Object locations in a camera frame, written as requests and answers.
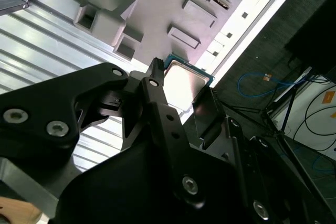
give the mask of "black cable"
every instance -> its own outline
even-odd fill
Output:
[[[310,109],[310,106],[313,104],[313,102],[320,96],[320,95],[322,95],[323,93],[325,93],[326,91],[328,91],[328,90],[330,90],[330,89],[332,89],[332,88],[334,88],[334,87],[336,87],[336,85],[333,85],[333,86],[331,86],[330,88],[327,88],[327,89],[325,89],[325,90],[323,90],[322,92],[320,92],[310,103],[309,103],[309,105],[308,105],[308,107],[307,107],[307,109],[306,109],[306,112],[305,112],[305,117],[304,117],[304,123],[305,123],[305,125],[306,125],[306,127],[307,127],[307,129],[311,132],[311,133],[313,133],[313,134],[315,134],[315,135],[317,135],[317,136],[334,136],[334,135],[336,135],[336,132],[335,133],[332,133],[332,134],[320,134],[320,133],[316,133],[316,132],[314,132],[311,128],[309,128],[308,127],[308,124],[307,124],[307,119],[308,119],[308,117],[307,117],[307,114],[308,114],[308,110]]]
[[[297,135],[299,129],[303,126],[304,122],[307,121],[308,118],[312,117],[313,115],[315,115],[315,114],[317,114],[317,113],[319,113],[319,112],[321,112],[321,111],[323,111],[323,110],[332,109],[332,108],[336,108],[336,106],[330,106],[330,107],[327,107],[327,108],[323,108],[323,109],[321,109],[321,110],[318,110],[318,111],[312,113],[309,117],[305,118],[305,120],[299,125],[299,127],[298,127],[297,130],[295,131],[294,136],[293,136],[293,141],[295,142],[295,137],[296,137],[296,135]],[[324,151],[328,150],[329,148],[331,148],[331,147],[334,145],[334,143],[336,143],[336,138],[335,138],[335,140],[332,142],[332,144],[330,144],[327,148],[324,148],[324,149],[322,149],[322,150],[317,150],[317,149],[311,148],[311,147],[306,146],[306,145],[305,145],[305,147],[308,148],[308,149],[311,150],[311,151],[314,151],[314,152],[324,152]],[[336,165],[335,165],[335,163],[334,163],[334,160],[333,160],[332,158],[330,158],[330,157],[328,157],[328,156],[324,156],[324,155],[323,155],[323,156],[320,155],[320,157],[324,157],[324,158],[326,158],[326,159],[333,165],[333,167],[334,167],[334,175],[335,175],[335,179],[336,179]]]
[[[336,106],[330,106],[330,107],[327,107],[327,108],[323,108],[323,109],[321,109],[321,110],[318,110],[318,111],[312,113],[309,117],[305,118],[304,121],[299,125],[299,127],[298,127],[297,130],[295,131],[294,136],[293,136],[293,140],[295,141],[295,137],[296,137],[297,133],[299,132],[299,129],[303,126],[303,124],[307,121],[308,118],[312,117],[313,115],[315,115],[315,114],[317,114],[317,113],[319,113],[319,112],[321,112],[321,111],[323,111],[323,110],[332,109],[332,108],[336,108]],[[308,147],[309,149],[313,150],[313,151],[324,152],[324,151],[328,150],[330,147],[332,147],[332,146],[334,145],[334,143],[336,143],[336,138],[335,138],[334,142],[333,142],[330,146],[328,146],[327,148],[325,148],[325,149],[323,149],[323,150],[317,150],[317,149],[314,149],[314,148],[310,148],[310,147],[308,147],[308,146],[307,146],[307,147]]]

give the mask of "cable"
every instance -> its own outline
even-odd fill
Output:
[[[306,125],[306,127],[307,127],[307,129],[311,132],[311,133],[313,133],[313,134],[315,134],[315,135],[317,135],[317,136],[333,136],[333,135],[336,135],[336,132],[335,133],[332,133],[332,134],[320,134],[320,133],[316,133],[316,132],[314,132],[311,128],[309,128],[308,127],[308,124],[307,124],[307,119],[308,119],[308,117],[307,117],[307,114],[308,114],[308,110],[310,109],[310,107],[311,107],[311,105],[313,104],[313,102],[320,96],[320,95],[322,95],[323,93],[325,93],[325,92],[327,92],[328,90],[330,90],[330,89],[332,89],[332,88],[334,88],[334,87],[336,87],[336,85],[333,85],[333,86],[331,86],[330,88],[327,88],[327,89],[325,89],[325,90],[323,90],[322,92],[320,92],[310,103],[309,103],[309,105],[308,105],[308,107],[307,107],[307,109],[306,109],[306,112],[305,112],[305,117],[304,117],[304,123],[305,123],[305,125]]]
[[[332,109],[332,108],[336,108],[336,106],[330,106],[330,107],[327,107],[327,108],[323,108],[323,109],[321,109],[321,110],[318,110],[318,111],[312,113],[310,116],[308,116],[307,118],[305,118],[304,121],[299,125],[299,127],[298,127],[297,130],[295,131],[295,134],[294,134],[294,136],[293,136],[293,141],[295,141],[295,137],[296,137],[297,133],[299,132],[299,129],[303,126],[304,122],[306,122],[308,118],[312,117],[313,115],[315,115],[315,114],[317,114],[317,113],[319,113],[319,112],[321,112],[321,111],[324,111],[324,110],[327,110],[327,109]],[[322,149],[322,150],[314,149],[314,148],[311,148],[311,147],[306,146],[306,145],[305,145],[305,147],[308,148],[308,149],[310,149],[311,151],[314,151],[314,152],[324,152],[324,151],[328,150],[329,148],[331,148],[335,143],[336,143],[336,138],[335,138],[335,140],[332,142],[332,144],[330,144],[328,147],[326,147],[326,148],[324,148],[324,149]],[[312,169],[313,169],[313,170],[316,170],[316,171],[318,171],[318,172],[334,172],[334,174],[335,174],[335,176],[336,176],[336,166],[335,166],[335,163],[334,163],[333,159],[331,159],[330,157],[324,156],[324,158],[326,158],[326,159],[333,165],[334,170],[321,170],[321,169],[318,169],[318,168],[315,167],[316,163],[318,162],[318,160],[319,160],[321,157],[322,157],[322,156],[319,155],[319,156],[314,160],[314,162],[313,162],[313,164],[312,164],[312,166],[311,166]]]
[[[275,82],[277,84],[281,84],[282,86],[278,87],[277,89],[272,89],[270,91],[267,91],[265,93],[262,93],[262,94],[257,94],[257,95],[248,95],[248,94],[244,94],[242,93],[241,89],[240,89],[240,83],[241,81],[246,77],[246,76],[265,76],[264,73],[261,73],[261,72],[252,72],[252,73],[246,73],[244,75],[242,75],[239,80],[238,80],[238,84],[237,84],[237,87],[238,87],[238,92],[240,93],[240,95],[244,96],[244,97],[263,97],[264,95],[267,95],[267,94],[270,94],[270,93],[273,93],[273,92],[276,92],[277,90],[279,89],[282,89],[282,88],[286,88],[287,86],[291,86],[291,85],[297,85],[297,84],[300,84],[300,83],[303,83],[305,82],[306,80],[305,79],[302,79],[301,81],[298,81],[298,82],[282,82],[276,78],[273,78],[271,77],[269,80],[272,81],[272,82]]]
[[[293,136],[293,140],[295,140],[295,137],[296,137],[296,135],[298,134],[299,129],[300,129],[300,128],[303,126],[303,124],[308,120],[308,118],[312,117],[313,115],[315,115],[315,114],[317,114],[317,113],[319,113],[319,112],[321,112],[321,111],[323,111],[323,110],[332,109],[332,108],[336,108],[336,106],[330,106],[330,107],[327,107],[327,108],[323,108],[323,109],[321,109],[321,110],[318,110],[318,111],[312,113],[309,117],[305,118],[304,121],[299,125],[299,127],[298,127],[297,130],[295,131],[294,136]],[[317,149],[310,148],[310,147],[308,147],[308,148],[311,149],[311,150],[313,150],[313,151],[324,152],[324,151],[328,150],[330,147],[332,147],[332,146],[334,145],[334,143],[336,143],[336,138],[335,138],[334,142],[333,142],[331,145],[329,145],[327,148],[325,148],[325,149],[323,149],[323,150],[317,150]]]

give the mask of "wooden surface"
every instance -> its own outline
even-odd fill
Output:
[[[10,224],[36,224],[42,212],[31,203],[0,197],[0,215]]]

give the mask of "mounting hole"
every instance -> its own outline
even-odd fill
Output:
[[[167,118],[169,121],[174,121],[174,117],[172,117],[171,115],[167,115]]]
[[[112,73],[114,73],[116,76],[122,76],[122,72],[119,71],[118,69],[113,69]]]
[[[172,136],[175,139],[179,139],[180,138],[180,135],[178,135],[176,132],[172,132]]]
[[[159,84],[156,81],[150,80],[149,83],[154,87],[157,87]]]

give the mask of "black stand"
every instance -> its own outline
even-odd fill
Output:
[[[322,194],[320,193],[320,191],[318,190],[318,188],[316,187],[314,182],[311,180],[310,176],[308,175],[308,173],[306,172],[306,170],[304,169],[304,167],[302,166],[302,164],[300,163],[297,156],[295,155],[295,153],[293,152],[293,150],[291,149],[290,145],[288,144],[288,142],[286,141],[286,139],[284,137],[285,128],[286,128],[286,125],[287,125],[287,122],[288,122],[288,119],[289,119],[289,115],[290,115],[290,112],[291,112],[291,109],[292,109],[292,106],[293,106],[293,103],[294,103],[294,100],[295,100],[295,96],[297,94],[297,90],[298,90],[298,87],[293,86],[293,88],[289,92],[290,93],[290,101],[289,101],[288,109],[287,109],[287,112],[286,112],[286,115],[285,115],[285,119],[284,119],[284,121],[282,123],[282,126],[281,126],[281,130],[278,130],[276,128],[273,121],[269,117],[268,108],[265,108],[264,110],[259,110],[259,109],[242,107],[242,106],[230,106],[225,102],[221,102],[221,103],[224,106],[226,106],[229,109],[236,112],[237,114],[241,115],[245,119],[247,119],[250,122],[254,123],[255,125],[259,126],[260,128],[262,128],[264,130],[267,130],[267,131],[271,131],[273,137],[277,140],[279,146],[284,150],[284,152],[286,153],[286,155],[288,156],[290,161],[294,164],[295,168],[297,169],[298,173],[302,177],[302,179],[303,179],[304,183],[306,184],[306,186],[308,187],[308,189],[311,191],[311,193],[315,196],[315,198],[318,201],[320,201],[322,204],[325,205],[326,202],[325,202]],[[266,122],[267,127],[258,123],[256,120],[250,118],[249,116],[245,115],[244,113],[242,113],[242,111],[259,114],[262,117],[262,119]]]

